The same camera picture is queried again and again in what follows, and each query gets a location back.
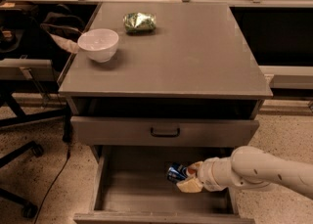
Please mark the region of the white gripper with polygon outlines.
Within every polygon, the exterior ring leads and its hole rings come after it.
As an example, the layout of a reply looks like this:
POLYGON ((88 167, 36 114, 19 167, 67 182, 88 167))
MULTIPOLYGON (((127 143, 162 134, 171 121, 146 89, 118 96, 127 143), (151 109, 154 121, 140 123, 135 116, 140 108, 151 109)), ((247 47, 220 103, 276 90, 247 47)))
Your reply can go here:
POLYGON ((197 177, 188 177, 176 184, 183 193, 199 193, 202 188, 210 192, 223 191, 233 186, 231 161, 228 157, 208 158, 204 162, 197 161, 187 167, 189 173, 197 177))

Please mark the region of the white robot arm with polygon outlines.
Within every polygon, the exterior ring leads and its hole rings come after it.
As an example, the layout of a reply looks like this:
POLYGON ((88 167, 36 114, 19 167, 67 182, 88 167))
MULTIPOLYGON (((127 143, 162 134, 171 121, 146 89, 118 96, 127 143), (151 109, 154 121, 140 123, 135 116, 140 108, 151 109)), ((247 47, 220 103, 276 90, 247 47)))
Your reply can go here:
POLYGON ((268 191, 281 185, 313 199, 313 165, 275 157, 252 146, 242 146, 229 157, 212 157, 187 167, 187 178, 178 182, 183 193, 225 188, 268 191))

